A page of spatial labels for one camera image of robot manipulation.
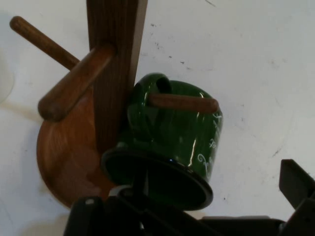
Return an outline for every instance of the round wooden base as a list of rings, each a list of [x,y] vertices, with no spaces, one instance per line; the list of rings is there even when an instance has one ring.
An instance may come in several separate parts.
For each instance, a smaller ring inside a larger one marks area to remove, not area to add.
[[[58,123],[44,121],[37,140],[41,176],[64,205],[81,197],[104,200],[115,186],[100,169],[96,150],[93,90],[89,89],[69,115]]]

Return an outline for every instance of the white table surface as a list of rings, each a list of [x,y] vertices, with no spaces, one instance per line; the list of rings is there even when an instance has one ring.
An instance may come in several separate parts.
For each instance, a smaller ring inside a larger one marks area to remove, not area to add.
[[[287,220],[293,208],[278,188],[281,160],[295,159],[315,176],[315,1],[211,2],[149,0],[137,80],[163,72],[220,103],[215,197],[199,216]],[[36,107],[67,70],[9,28],[15,15],[81,59],[89,51],[86,5],[0,1],[0,49],[15,76],[0,105],[0,235],[62,235],[69,210],[37,169]]]

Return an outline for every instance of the green ceramic mug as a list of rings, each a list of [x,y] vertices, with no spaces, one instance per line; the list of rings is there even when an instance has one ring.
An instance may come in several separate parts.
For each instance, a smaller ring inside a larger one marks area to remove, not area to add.
[[[132,184],[139,166],[148,169],[149,197],[182,210],[208,206],[208,184],[222,127],[222,113],[159,109],[147,106],[149,93],[211,98],[205,91],[163,74],[136,84],[127,108],[128,124],[119,143],[102,158],[103,171],[119,185]]]

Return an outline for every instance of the wood grain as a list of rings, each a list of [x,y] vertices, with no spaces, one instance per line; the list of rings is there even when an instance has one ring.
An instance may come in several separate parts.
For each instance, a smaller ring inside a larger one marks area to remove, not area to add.
[[[60,122],[44,121],[37,139],[37,163],[53,195],[67,207],[82,197],[107,199],[114,184],[100,168],[96,149],[93,88]]]
[[[75,106],[115,55],[111,44],[96,46],[39,102],[40,115],[49,121],[60,121]]]
[[[71,70],[77,63],[79,63],[79,60],[76,57],[44,35],[22,17],[13,17],[10,21],[10,26],[15,32],[59,62],[65,68]]]
[[[126,104],[134,87],[148,0],[87,0],[90,48],[104,42],[117,56],[94,84],[97,149],[117,144]]]
[[[172,94],[151,93],[148,97],[148,105],[158,108],[200,112],[205,114],[213,114],[219,109],[218,101],[212,98]]]

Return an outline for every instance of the black plastic part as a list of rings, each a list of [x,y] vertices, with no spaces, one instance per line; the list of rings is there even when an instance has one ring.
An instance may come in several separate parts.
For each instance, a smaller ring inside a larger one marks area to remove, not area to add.
[[[143,234],[140,226],[134,212],[117,197],[105,202],[99,197],[84,198],[72,206],[64,236],[138,236]]]
[[[94,236],[102,232],[105,220],[103,201],[99,197],[83,198],[74,203],[64,236]]]
[[[205,217],[201,222],[224,236],[277,236],[284,223],[268,217]]]
[[[146,196],[133,198],[132,189],[125,189],[119,199],[136,213],[149,235],[172,236],[223,236],[190,215],[172,206],[152,201]]]
[[[290,204],[297,207],[315,193],[315,181],[294,160],[282,160],[279,188]]]
[[[268,217],[206,217],[198,221],[145,196],[148,184],[148,171],[141,168],[133,187],[117,196],[105,202],[98,197],[77,201],[64,235],[315,236],[314,181],[292,160],[282,162],[280,180],[281,191],[296,208],[288,222]]]
[[[315,236],[315,200],[304,200],[279,236]]]

